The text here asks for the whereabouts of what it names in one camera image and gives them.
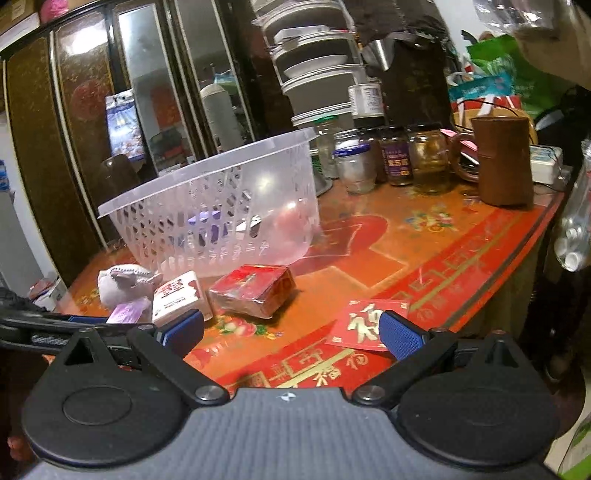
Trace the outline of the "white red card box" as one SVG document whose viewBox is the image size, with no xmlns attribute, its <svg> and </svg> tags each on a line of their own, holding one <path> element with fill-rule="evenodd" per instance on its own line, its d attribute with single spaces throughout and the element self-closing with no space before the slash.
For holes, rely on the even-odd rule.
<svg viewBox="0 0 591 480">
<path fill-rule="evenodd" d="M 152 322 L 163 326 L 193 309 L 201 313 L 205 322 L 213 317 L 211 304 L 201 289 L 197 274 L 187 271 L 154 291 Z"/>
</svg>

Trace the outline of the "white plush toy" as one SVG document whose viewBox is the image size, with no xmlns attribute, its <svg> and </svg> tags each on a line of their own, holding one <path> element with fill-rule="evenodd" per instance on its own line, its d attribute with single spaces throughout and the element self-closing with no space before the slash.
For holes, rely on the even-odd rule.
<svg viewBox="0 0 591 480">
<path fill-rule="evenodd" d="M 163 275 L 137 264 L 119 264 L 101 270 L 97 277 L 100 302 L 112 311 L 120 304 L 137 299 L 151 300 L 161 285 Z"/>
</svg>

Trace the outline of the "purple cardboard box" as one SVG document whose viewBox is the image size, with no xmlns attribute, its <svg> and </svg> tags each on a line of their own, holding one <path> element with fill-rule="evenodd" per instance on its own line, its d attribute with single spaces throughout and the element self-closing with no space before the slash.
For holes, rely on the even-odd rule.
<svg viewBox="0 0 591 480">
<path fill-rule="evenodd" d="M 228 238 L 231 224 L 221 221 L 221 210 L 200 211 L 187 219 L 187 225 L 193 229 L 197 244 L 201 247 L 216 244 L 219 240 Z"/>
</svg>

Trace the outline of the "red envelope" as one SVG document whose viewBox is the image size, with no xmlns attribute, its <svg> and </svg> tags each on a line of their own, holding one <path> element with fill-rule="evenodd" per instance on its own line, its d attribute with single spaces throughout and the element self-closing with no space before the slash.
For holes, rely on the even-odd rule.
<svg viewBox="0 0 591 480">
<path fill-rule="evenodd" d="M 379 334 L 381 315 L 392 310 L 407 317 L 409 301 L 363 299 L 350 300 L 344 309 L 335 316 L 327 343 L 332 346 L 355 350 L 386 352 Z"/>
</svg>

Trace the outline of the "purple packet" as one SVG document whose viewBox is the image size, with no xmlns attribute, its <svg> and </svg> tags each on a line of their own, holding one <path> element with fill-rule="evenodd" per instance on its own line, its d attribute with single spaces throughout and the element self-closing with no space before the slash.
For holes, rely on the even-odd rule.
<svg viewBox="0 0 591 480">
<path fill-rule="evenodd" d="M 147 297 L 117 305 L 107 318 L 107 324 L 136 324 L 151 322 L 152 303 Z"/>
</svg>

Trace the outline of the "clear plastic basket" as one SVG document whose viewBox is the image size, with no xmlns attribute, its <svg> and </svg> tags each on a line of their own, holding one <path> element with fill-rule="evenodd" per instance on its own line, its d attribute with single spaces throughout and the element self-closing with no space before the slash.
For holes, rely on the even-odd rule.
<svg viewBox="0 0 591 480">
<path fill-rule="evenodd" d="M 291 131 L 182 167 L 99 206 L 142 267 L 167 279 L 188 270 L 217 277 L 245 264 L 290 265 L 320 230 L 311 141 Z M 187 225 L 221 210 L 228 238 L 201 247 Z"/>
</svg>

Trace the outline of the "brown thermos flask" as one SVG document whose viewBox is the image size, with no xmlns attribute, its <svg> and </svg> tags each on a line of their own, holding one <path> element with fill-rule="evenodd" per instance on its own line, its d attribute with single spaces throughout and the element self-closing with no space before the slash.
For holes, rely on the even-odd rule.
<svg viewBox="0 0 591 480">
<path fill-rule="evenodd" d="M 127 156 L 118 154 L 100 165 L 99 185 L 105 200 L 112 199 L 140 184 L 140 179 Z"/>
</svg>

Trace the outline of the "glass jar blue lid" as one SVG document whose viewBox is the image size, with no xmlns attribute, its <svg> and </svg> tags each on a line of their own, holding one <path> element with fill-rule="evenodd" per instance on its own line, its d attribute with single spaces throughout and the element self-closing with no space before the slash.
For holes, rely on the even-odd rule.
<svg viewBox="0 0 591 480">
<path fill-rule="evenodd" d="M 362 195 L 375 188 L 377 173 L 369 144 L 337 149 L 334 158 L 339 179 L 345 185 L 346 191 Z"/>
</svg>

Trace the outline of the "glass jar yellow contents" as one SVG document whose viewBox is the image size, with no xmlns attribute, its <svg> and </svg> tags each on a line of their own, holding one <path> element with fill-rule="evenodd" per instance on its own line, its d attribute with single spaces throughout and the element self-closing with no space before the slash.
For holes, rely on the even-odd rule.
<svg viewBox="0 0 591 480">
<path fill-rule="evenodd" d="M 415 189 L 423 195 L 448 192 L 451 185 L 450 164 L 441 125 L 412 125 L 407 134 Z"/>
</svg>

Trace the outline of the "jar with purple label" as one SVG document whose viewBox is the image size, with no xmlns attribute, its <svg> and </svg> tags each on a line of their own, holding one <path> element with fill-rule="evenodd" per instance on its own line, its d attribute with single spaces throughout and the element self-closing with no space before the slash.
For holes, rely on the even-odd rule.
<svg viewBox="0 0 591 480">
<path fill-rule="evenodd" d="M 408 137 L 404 127 L 383 127 L 380 145 L 388 181 L 393 186 L 413 184 Z"/>
</svg>

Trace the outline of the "brown leather cup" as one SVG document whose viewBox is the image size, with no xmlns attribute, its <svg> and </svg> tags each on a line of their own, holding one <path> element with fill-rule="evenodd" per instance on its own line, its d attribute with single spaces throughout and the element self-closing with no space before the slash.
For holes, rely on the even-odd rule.
<svg viewBox="0 0 591 480">
<path fill-rule="evenodd" d="M 500 208 L 531 209 L 534 203 L 530 162 L 529 120 L 525 117 L 482 116 L 472 120 L 471 132 L 449 140 L 449 161 L 454 172 L 478 185 L 482 202 Z M 461 145 L 477 147 L 478 172 L 460 165 Z"/>
</svg>

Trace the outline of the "blue white hanging packet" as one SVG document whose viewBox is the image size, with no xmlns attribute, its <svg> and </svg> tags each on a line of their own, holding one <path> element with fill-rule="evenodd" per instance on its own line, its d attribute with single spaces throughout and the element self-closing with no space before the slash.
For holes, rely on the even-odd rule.
<svg viewBox="0 0 591 480">
<path fill-rule="evenodd" d="M 144 142 L 133 90 L 106 96 L 105 112 L 111 155 L 125 155 L 131 162 L 144 160 Z"/>
</svg>

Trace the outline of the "white labelled bottle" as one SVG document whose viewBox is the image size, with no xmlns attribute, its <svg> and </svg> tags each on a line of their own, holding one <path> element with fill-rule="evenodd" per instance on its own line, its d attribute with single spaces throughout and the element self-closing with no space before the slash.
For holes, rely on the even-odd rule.
<svg viewBox="0 0 591 480">
<path fill-rule="evenodd" d="M 353 119 L 384 116 L 383 95 L 378 83 L 353 84 L 348 92 Z"/>
</svg>

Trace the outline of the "black bag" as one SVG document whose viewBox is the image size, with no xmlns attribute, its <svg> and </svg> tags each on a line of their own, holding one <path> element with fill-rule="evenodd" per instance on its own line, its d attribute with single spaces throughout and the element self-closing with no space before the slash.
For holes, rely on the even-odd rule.
<svg viewBox="0 0 591 480">
<path fill-rule="evenodd" d="M 381 84 L 390 124 L 452 126 L 444 75 L 446 56 L 438 40 L 418 33 L 393 32 L 370 42 L 361 54 L 368 74 Z"/>
</svg>

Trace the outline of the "tiered food storage rack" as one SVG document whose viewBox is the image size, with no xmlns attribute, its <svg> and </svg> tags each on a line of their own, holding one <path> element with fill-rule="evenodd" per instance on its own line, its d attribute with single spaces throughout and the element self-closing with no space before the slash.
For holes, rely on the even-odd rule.
<svg viewBox="0 0 591 480">
<path fill-rule="evenodd" d="M 352 121 L 349 87 L 368 78 L 353 19 L 342 1 L 252 1 L 280 90 L 304 128 L 335 116 Z"/>
</svg>

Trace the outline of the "green shopping bag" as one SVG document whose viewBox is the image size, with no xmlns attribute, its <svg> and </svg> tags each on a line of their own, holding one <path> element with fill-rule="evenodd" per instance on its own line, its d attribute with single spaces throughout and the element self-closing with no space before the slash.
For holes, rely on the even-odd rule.
<svg viewBox="0 0 591 480">
<path fill-rule="evenodd" d="M 473 68 L 472 80 L 449 88 L 450 100 L 476 99 L 494 95 L 516 95 L 521 108 L 535 119 L 560 104 L 574 86 L 560 77 L 534 67 L 509 35 L 494 37 L 467 47 Z"/>
</svg>

